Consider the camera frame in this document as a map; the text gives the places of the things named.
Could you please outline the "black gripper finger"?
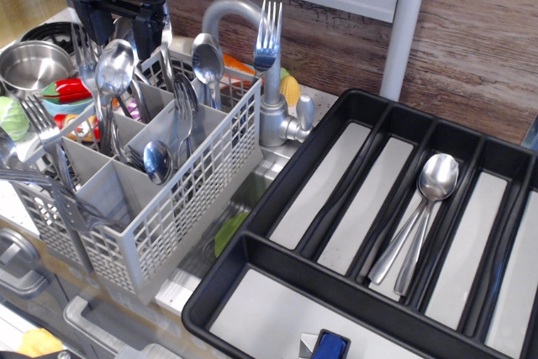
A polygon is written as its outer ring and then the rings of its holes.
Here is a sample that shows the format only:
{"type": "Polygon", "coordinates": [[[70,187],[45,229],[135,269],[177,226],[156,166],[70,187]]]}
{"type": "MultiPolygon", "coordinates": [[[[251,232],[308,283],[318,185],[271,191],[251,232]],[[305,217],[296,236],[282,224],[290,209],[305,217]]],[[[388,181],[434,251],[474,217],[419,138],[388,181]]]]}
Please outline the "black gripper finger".
{"type": "Polygon", "coordinates": [[[113,19],[99,4],[75,1],[75,10],[83,28],[98,45],[105,45],[113,34],[113,19]]]}
{"type": "Polygon", "coordinates": [[[148,9],[142,9],[134,18],[134,40],[141,61],[148,59],[161,45],[162,28],[162,18],[148,9]]]}

